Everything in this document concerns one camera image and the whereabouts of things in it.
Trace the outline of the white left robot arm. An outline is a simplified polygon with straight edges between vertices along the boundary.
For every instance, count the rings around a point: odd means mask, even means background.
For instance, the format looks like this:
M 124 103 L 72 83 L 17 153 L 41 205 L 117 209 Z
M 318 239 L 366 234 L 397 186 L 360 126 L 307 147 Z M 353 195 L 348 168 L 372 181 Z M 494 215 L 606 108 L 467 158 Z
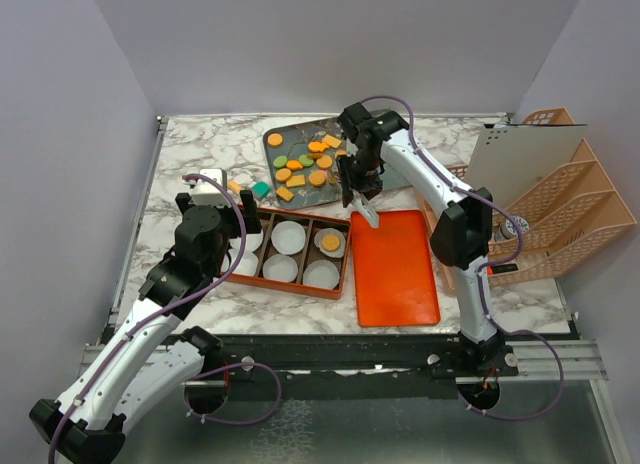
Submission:
M 183 331 L 164 361 L 143 368 L 153 351 L 239 262 L 230 242 L 261 229 L 250 192 L 234 203 L 226 192 L 180 193 L 182 220 L 174 244 L 151 268 L 125 322 L 84 373 L 55 399 L 40 399 L 29 418 L 49 446 L 48 460 L 110 463 L 137 420 L 179 383 L 214 376 L 222 343 L 194 326 Z

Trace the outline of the dark floral serving tray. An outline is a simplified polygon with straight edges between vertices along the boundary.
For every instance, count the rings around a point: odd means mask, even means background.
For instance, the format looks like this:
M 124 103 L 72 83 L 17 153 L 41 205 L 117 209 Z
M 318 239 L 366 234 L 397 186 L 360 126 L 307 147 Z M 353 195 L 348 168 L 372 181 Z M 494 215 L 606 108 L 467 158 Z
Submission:
M 263 148 L 279 205 L 299 210 L 339 202 L 337 159 L 356 153 L 335 117 L 267 130 Z

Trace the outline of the white paper cupcake liner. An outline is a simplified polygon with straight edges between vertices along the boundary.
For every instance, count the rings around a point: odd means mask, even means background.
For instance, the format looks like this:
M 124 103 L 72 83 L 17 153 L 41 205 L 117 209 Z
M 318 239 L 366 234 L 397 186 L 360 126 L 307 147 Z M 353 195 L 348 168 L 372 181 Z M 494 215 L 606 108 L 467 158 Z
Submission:
M 225 273 L 228 268 L 238 259 L 238 252 L 236 249 L 230 249 L 223 260 L 221 272 Z M 258 268 L 258 257 L 252 252 L 245 252 L 234 273 L 239 275 L 251 276 L 256 274 Z

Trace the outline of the round biscuit cookie front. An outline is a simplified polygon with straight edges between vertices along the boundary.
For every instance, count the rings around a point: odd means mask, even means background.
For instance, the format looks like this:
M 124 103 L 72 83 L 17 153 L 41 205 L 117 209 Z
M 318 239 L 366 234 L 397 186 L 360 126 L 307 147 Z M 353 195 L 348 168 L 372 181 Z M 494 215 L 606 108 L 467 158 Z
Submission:
M 327 182 L 327 173 L 324 170 L 316 170 L 309 174 L 309 183 L 313 187 L 322 187 Z

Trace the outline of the orange fish cookie upper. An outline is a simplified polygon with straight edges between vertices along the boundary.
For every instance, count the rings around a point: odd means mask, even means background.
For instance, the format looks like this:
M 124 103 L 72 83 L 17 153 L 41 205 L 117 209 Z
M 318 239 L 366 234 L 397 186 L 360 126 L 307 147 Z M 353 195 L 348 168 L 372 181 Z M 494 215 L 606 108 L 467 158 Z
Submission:
M 322 141 L 311 141 L 308 144 L 308 149 L 312 154 L 324 153 L 328 148 L 329 146 Z

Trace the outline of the silver metal tongs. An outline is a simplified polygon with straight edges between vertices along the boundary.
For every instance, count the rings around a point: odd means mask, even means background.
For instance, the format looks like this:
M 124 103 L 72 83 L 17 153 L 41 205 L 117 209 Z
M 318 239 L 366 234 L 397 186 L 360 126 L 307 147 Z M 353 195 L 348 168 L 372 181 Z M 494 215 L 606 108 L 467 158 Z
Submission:
M 357 190 L 343 188 L 343 206 L 351 206 L 371 228 L 379 227 L 379 215 L 365 195 Z

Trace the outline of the orange cookie tin box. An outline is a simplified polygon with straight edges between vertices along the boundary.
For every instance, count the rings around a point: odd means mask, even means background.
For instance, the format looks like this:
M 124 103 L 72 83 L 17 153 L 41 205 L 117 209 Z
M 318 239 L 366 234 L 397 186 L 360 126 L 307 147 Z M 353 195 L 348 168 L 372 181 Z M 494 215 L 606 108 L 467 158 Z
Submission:
M 351 238 L 347 220 L 260 208 L 259 234 L 229 281 L 336 300 L 342 296 Z

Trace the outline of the teal grey eraser block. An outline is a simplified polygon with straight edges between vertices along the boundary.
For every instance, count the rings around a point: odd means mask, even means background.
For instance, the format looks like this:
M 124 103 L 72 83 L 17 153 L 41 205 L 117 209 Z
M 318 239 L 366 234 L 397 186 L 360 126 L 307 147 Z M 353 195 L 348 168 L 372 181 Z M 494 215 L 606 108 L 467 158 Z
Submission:
M 252 192 L 257 199 L 266 198 L 271 191 L 271 188 L 268 183 L 259 181 L 252 187 Z

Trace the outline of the white perforated board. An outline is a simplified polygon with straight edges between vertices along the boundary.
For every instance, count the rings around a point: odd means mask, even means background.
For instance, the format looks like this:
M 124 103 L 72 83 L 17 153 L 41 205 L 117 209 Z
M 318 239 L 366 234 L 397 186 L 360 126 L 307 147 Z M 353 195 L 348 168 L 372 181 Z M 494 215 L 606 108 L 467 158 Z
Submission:
M 488 126 L 478 135 L 464 181 L 488 189 L 506 208 L 569 163 L 587 129 L 585 124 Z

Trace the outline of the rectangular yellow biscuit upper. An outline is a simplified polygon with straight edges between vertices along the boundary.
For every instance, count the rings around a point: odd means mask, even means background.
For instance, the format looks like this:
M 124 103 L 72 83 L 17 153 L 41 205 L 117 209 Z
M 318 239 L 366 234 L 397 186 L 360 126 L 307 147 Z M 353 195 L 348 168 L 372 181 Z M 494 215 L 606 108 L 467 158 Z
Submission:
M 342 144 L 341 139 L 334 137 L 332 135 L 325 135 L 322 139 L 322 142 L 333 149 L 339 148 Z

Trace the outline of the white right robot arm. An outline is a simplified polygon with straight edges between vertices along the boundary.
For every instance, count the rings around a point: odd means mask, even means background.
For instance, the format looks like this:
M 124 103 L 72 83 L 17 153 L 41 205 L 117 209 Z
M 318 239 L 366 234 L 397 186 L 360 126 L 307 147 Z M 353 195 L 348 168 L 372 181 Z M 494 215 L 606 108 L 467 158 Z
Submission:
M 381 175 L 391 167 L 431 207 L 437 224 L 430 237 L 436 259 L 449 267 L 460 310 L 459 362 L 469 374 L 491 368 L 505 345 L 492 317 L 487 269 L 493 198 L 449 172 L 414 136 L 414 117 L 395 111 L 372 115 L 363 103 L 346 107 L 337 118 L 342 135 L 356 152 L 338 158 L 343 207 L 357 211 L 376 226 L 371 201 L 382 190 Z

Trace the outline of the green macaron left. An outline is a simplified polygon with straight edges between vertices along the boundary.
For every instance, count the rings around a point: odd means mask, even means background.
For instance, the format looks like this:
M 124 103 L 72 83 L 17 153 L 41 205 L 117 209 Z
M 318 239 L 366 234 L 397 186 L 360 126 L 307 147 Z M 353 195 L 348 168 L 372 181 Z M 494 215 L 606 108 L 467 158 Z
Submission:
M 286 156 L 284 156 L 284 155 L 281 155 L 281 156 L 276 157 L 272 161 L 272 164 L 273 164 L 274 168 L 280 169 L 280 168 L 285 167 L 287 162 L 288 162 L 288 158 Z

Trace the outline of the peach plastic desk organizer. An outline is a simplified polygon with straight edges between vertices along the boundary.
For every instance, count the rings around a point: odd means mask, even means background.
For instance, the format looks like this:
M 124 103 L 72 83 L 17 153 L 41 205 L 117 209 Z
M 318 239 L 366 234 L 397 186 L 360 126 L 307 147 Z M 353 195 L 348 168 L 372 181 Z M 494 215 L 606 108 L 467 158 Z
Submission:
M 520 124 L 578 125 L 564 108 L 538 110 Z M 454 166 L 454 175 L 464 180 L 468 165 Z M 489 256 L 496 260 L 518 257 L 517 272 L 489 275 L 492 286 L 561 277 L 584 263 L 637 223 L 628 206 L 582 139 L 569 163 L 537 182 L 526 194 L 504 208 L 521 216 L 530 229 L 522 240 L 496 241 Z

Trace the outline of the rectangular yellow biscuit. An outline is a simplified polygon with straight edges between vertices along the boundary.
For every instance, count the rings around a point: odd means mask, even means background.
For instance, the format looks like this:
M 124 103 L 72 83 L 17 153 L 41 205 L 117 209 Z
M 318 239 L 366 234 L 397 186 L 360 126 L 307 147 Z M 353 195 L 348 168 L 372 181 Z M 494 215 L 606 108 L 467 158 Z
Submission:
M 286 202 L 290 202 L 295 197 L 295 194 L 286 187 L 279 187 L 276 190 L 276 195 Z
M 306 185 L 306 177 L 304 175 L 292 175 L 287 181 L 288 188 L 304 187 Z
M 333 149 L 339 148 L 342 144 L 341 139 L 334 137 L 332 135 L 325 135 L 322 139 L 322 142 Z

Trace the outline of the orange tin lid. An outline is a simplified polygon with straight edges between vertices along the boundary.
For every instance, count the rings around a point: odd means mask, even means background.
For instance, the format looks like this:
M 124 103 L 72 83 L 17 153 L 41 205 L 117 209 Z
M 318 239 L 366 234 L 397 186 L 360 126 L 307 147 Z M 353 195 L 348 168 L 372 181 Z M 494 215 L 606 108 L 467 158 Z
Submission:
M 420 211 L 383 211 L 376 228 L 352 213 L 351 248 L 360 326 L 433 326 L 440 322 L 431 252 Z

